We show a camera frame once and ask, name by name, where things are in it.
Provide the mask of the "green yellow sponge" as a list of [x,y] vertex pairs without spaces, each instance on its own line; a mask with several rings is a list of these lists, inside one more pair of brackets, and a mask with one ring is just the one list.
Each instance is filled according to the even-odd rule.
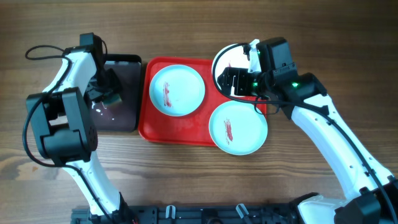
[[120,97],[120,94],[119,93],[113,93],[113,94],[110,94],[110,95],[106,96],[104,98],[104,100],[102,101],[102,104],[103,104],[103,106],[105,108],[108,108],[110,106],[117,105],[117,104],[119,104],[121,102],[122,102],[122,99]]

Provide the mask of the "light blue plate front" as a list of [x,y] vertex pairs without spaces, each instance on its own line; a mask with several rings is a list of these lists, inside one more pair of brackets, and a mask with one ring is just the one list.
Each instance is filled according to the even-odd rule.
[[208,129],[215,145],[235,156],[254,153],[268,134],[264,114],[252,104],[237,101],[219,105],[210,116]]

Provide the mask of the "light blue plate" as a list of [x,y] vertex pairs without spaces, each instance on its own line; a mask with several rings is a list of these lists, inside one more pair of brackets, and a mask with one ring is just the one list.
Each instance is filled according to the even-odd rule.
[[208,129],[215,145],[235,156],[254,153],[268,134],[264,114],[252,104],[237,101],[219,105],[210,116]]
[[169,65],[150,81],[149,97],[168,116],[185,116],[199,108],[205,97],[201,75],[187,65]]

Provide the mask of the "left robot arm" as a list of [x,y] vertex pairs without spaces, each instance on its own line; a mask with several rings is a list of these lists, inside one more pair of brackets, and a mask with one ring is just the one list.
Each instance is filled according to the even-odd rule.
[[94,33],[62,50],[62,66],[43,92],[26,99],[22,143],[40,166],[69,173],[89,203],[92,223],[135,223],[133,212],[108,179],[96,153],[98,133],[88,101],[119,103],[122,84],[104,67],[108,49]]

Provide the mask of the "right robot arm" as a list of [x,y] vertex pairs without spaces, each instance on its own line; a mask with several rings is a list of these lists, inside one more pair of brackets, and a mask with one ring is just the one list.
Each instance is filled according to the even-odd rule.
[[396,223],[397,179],[363,146],[337,112],[326,88],[312,73],[299,75],[282,37],[239,43],[248,68],[220,68],[213,82],[230,100],[270,104],[282,111],[316,145],[335,173],[344,199],[306,194],[291,202],[297,223]]

